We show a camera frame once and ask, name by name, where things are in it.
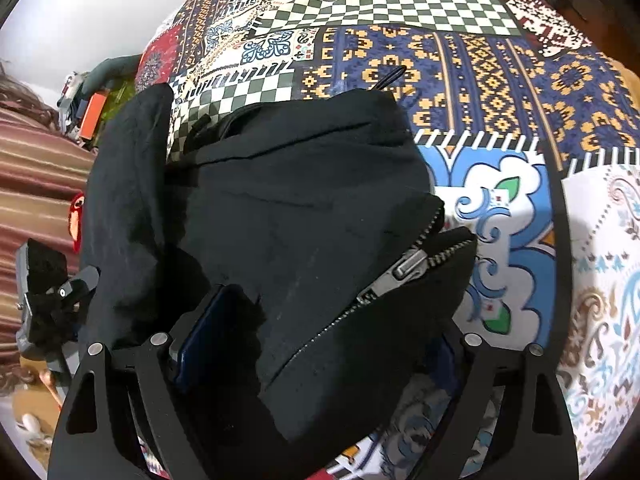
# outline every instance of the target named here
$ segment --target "black fabric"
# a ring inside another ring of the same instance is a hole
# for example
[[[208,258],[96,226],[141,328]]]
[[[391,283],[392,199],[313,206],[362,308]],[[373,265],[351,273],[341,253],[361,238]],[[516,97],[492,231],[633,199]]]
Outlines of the black fabric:
[[[241,108],[162,184],[172,98],[166,85],[149,88],[104,134],[82,226],[81,263],[102,271],[83,347],[139,343],[213,285],[241,285],[255,311],[233,328],[228,361],[184,402],[220,478],[304,478],[388,420],[462,299],[475,243],[290,361],[442,208],[405,113],[364,90]],[[428,246],[470,237],[462,228]]]

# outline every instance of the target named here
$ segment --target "striped border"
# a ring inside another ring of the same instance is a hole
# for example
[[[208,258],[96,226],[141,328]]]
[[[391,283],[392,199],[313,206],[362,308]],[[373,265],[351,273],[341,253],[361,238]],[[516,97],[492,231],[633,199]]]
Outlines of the striped border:
[[[462,148],[471,148],[477,150],[478,148],[484,148],[486,150],[511,150],[514,152],[537,152],[541,153],[538,142],[539,137],[528,138],[520,135],[518,137],[511,137],[511,134],[502,136],[502,134],[487,134],[485,132],[478,132],[472,134],[469,131],[465,131],[461,136],[455,135],[453,130],[448,132],[441,132],[440,130],[433,130],[426,134],[424,130],[419,130],[414,137],[414,142],[418,146],[425,146],[427,148],[446,146],[455,146],[455,151],[459,151]]]
[[[561,178],[609,164],[640,167],[640,148],[600,148],[597,152],[586,152],[584,157],[571,159],[569,166],[561,173]]]

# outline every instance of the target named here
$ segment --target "zipper pull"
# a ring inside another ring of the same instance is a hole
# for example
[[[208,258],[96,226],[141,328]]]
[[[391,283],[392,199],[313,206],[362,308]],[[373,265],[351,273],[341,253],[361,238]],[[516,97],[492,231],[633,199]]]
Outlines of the zipper pull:
[[[356,300],[359,304],[370,303],[390,290],[420,278],[428,268],[427,253],[422,249],[409,249],[386,272],[358,294]]]

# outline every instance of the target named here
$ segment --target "orange object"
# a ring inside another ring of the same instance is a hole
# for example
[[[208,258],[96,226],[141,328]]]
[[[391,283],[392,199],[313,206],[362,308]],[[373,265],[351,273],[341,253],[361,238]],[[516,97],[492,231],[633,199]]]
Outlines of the orange object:
[[[100,119],[100,114],[107,101],[108,94],[108,91],[103,90],[92,95],[86,112],[84,113],[84,118],[82,118],[82,125],[80,126],[80,137],[83,139],[91,140],[93,138],[96,124],[98,124],[98,119]]]

